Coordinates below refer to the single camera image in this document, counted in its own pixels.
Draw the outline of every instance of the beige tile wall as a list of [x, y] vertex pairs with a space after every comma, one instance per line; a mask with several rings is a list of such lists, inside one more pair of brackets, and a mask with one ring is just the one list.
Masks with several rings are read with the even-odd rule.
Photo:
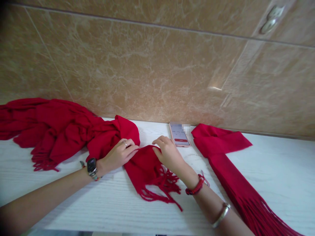
[[101, 116], [315, 136], [312, 1], [19, 2], [0, 41], [1, 103], [42, 96]]
[[71, 100], [26, 10], [10, 6], [1, 25], [0, 104], [25, 97]]

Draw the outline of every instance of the white table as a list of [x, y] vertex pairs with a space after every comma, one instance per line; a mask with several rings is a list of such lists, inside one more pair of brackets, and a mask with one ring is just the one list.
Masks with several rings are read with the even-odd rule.
[[[167, 124], [134, 121], [141, 147], [165, 135]], [[253, 146], [228, 157], [271, 209], [289, 226], [304, 235], [315, 235], [315, 142], [244, 134]], [[179, 148], [185, 161], [197, 172], [204, 171], [211, 188], [230, 202], [213, 173], [189, 137], [192, 147]], [[12, 140], [0, 141], [0, 203], [4, 205], [32, 190], [81, 168], [86, 148], [60, 164], [60, 172], [33, 172], [31, 148], [22, 149]], [[137, 195], [127, 173], [117, 169], [99, 182], [91, 183], [68, 198], [35, 228], [102, 232], [213, 235], [192, 197], [172, 193], [183, 207], [146, 202]]]

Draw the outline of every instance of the pink phone case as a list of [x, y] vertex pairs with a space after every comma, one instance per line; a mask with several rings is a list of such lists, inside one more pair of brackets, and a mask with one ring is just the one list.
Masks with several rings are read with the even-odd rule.
[[[175, 140], [174, 140], [174, 138], [173, 138], [173, 134], [172, 134], [171, 123], [169, 123], [168, 125], [169, 125], [170, 130], [171, 130], [172, 140], [173, 140], [173, 142], [175, 143]], [[187, 137], [187, 135], [186, 135], [186, 134], [185, 134], [185, 136], [186, 136], [186, 138], [187, 138], [187, 141], [188, 141], [189, 145], [180, 145], [180, 144], [175, 144], [175, 146], [177, 146], [177, 147], [183, 147], [183, 148], [188, 148], [188, 147], [190, 147], [191, 145], [190, 145], [189, 139], [188, 139], [188, 137]]]

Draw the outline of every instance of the folded red scarf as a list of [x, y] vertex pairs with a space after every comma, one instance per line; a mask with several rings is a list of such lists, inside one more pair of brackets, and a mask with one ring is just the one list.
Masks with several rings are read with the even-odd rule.
[[191, 133], [197, 148], [209, 160], [243, 221], [256, 236], [301, 235], [268, 207], [265, 200], [226, 156], [226, 153], [252, 145], [241, 132], [199, 124]]
[[[57, 165], [85, 145], [89, 150], [87, 160], [105, 157], [122, 138], [131, 138], [140, 145], [139, 131], [133, 122], [118, 115], [112, 121], [104, 121], [77, 103], [58, 99], [19, 99], [1, 105], [0, 140], [13, 137], [21, 148], [35, 147], [31, 152], [34, 171], [59, 171]], [[152, 147], [139, 149], [124, 165], [126, 172], [144, 200], [176, 203], [169, 193], [180, 194], [178, 178], [169, 170], [164, 171]], [[166, 197], [149, 191], [146, 185], [158, 186]]]

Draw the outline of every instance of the phone screen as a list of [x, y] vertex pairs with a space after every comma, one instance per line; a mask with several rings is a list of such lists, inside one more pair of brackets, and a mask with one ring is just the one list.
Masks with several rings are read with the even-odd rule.
[[172, 132], [175, 144], [189, 145], [187, 136], [184, 132], [182, 125], [176, 124], [176, 123], [170, 123], [170, 126], [171, 126], [171, 132]]

